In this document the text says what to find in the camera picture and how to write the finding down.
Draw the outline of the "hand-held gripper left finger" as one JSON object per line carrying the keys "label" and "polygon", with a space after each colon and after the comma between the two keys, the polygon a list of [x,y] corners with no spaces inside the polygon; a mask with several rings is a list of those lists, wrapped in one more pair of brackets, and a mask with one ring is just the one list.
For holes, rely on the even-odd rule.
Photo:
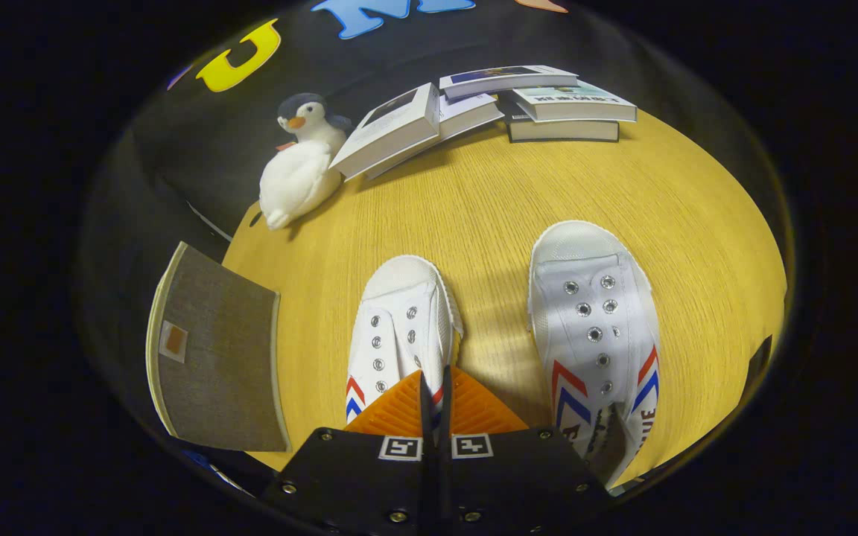
{"label": "hand-held gripper left finger", "polygon": [[436,528],[436,442],[431,395],[410,374],[372,405],[392,396],[414,412],[415,435],[314,430],[260,494],[275,515],[310,535],[429,535]]}

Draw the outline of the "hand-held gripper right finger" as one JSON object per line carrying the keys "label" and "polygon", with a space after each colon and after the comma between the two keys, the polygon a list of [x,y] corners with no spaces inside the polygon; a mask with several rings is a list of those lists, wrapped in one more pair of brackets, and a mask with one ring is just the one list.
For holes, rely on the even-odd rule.
{"label": "hand-held gripper right finger", "polygon": [[453,434],[451,367],[444,369],[439,437],[439,532],[576,535],[613,508],[613,496],[552,427]]}

